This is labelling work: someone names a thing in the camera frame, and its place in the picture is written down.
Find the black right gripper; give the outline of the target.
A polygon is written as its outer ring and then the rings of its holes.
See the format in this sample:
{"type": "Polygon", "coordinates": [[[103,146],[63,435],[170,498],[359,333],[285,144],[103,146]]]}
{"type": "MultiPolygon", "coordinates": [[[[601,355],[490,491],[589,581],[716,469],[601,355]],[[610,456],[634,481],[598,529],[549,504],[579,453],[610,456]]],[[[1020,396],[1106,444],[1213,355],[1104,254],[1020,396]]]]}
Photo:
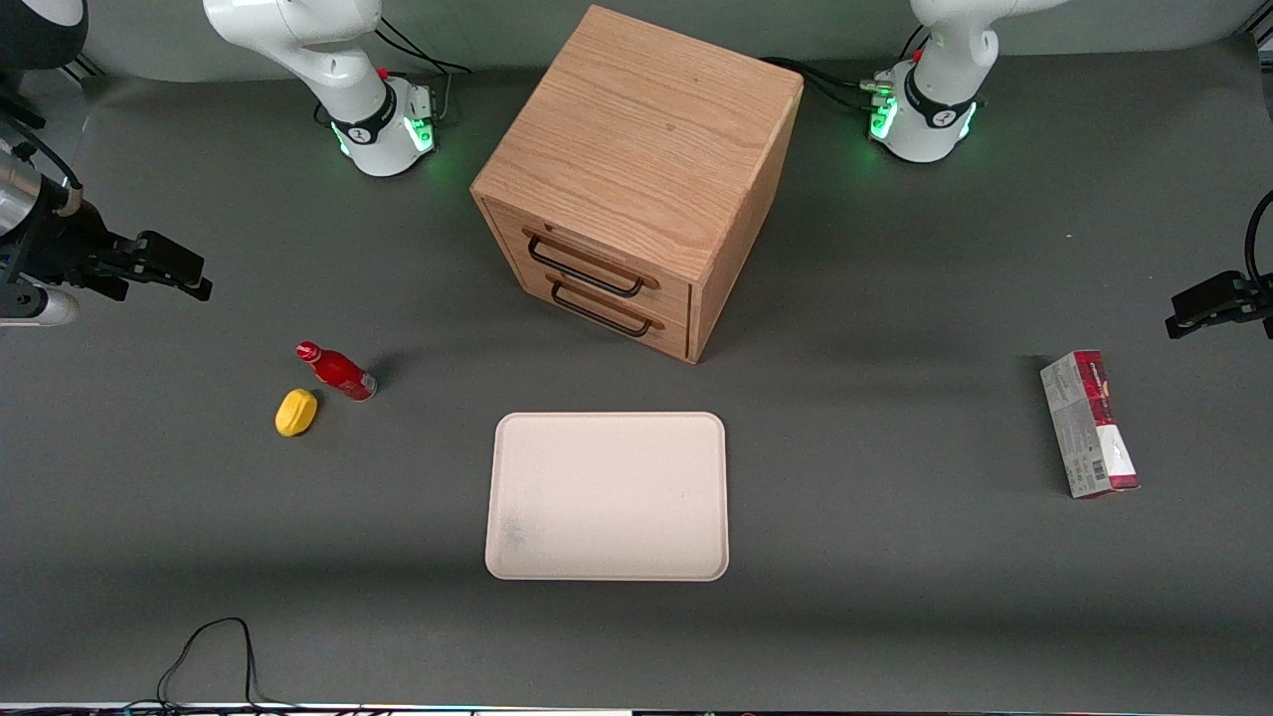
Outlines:
{"type": "Polygon", "coordinates": [[[50,201],[38,200],[23,220],[3,231],[3,284],[32,279],[51,285],[87,288],[122,302],[129,282],[168,285],[207,302],[213,282],[202,276],[205,260],[162,233],[143,231],[135,237],[135,261],[123,254],[132,240],[109,231],[90,204],[73,217],[59,217],[50,201]],[[130,270],[118,271],[118,268],[130,270]]]}

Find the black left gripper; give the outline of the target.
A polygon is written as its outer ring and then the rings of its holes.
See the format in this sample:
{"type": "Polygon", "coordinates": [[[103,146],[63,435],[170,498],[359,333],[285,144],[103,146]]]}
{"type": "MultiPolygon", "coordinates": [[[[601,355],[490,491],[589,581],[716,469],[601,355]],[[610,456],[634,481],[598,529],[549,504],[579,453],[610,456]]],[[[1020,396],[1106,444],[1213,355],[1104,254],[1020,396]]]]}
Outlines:
{"type": "Polygon", "coordinates": [[[1259,322],[1267,338],[1273,339],[1270,279],[1246,279],[1237,270],[1216,273],[1172,297],[1172,313],[1165,319],[1165,327],[1169,338],[1178,340],[1234,321],[1259,322]]]}

